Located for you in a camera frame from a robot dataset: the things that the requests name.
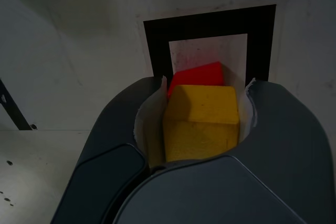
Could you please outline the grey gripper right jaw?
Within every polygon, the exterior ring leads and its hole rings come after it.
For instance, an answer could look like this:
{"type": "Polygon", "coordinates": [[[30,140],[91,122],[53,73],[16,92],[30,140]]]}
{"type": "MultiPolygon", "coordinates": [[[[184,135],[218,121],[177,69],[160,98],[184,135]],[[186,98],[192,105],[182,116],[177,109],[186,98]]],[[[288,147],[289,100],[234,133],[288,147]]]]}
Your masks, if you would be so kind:
{"type": "Polygon", "coordinates": [[[115,223],[335,223],[325,131],[283,86],[254,80],[250,130],[230,151],[166,169],[127,198],[115,223]]]}

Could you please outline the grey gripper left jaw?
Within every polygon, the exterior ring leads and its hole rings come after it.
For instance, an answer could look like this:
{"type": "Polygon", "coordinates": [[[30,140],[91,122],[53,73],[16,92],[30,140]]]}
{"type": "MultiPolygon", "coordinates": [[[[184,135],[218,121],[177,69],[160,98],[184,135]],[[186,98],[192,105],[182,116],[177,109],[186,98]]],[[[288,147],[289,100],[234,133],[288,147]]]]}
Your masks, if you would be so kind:
{"type": "Polygon", "coordinates": [[[134,137],[143,103],[166,89],[146,77],[116,95],[98,116],[51,223],[113,223],[128,195],[150,174],[134,137]]]}

